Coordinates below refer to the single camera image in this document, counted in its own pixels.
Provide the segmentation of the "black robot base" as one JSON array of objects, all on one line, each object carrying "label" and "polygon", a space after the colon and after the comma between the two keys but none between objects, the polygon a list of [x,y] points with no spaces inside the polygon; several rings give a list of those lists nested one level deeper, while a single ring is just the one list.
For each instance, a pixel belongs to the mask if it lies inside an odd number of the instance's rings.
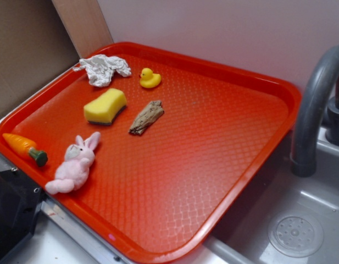
[{"label": "black robot base", "polygon": [[24,172],[0,172],[0,263],[33,237],[42,198],[42,188]]}]

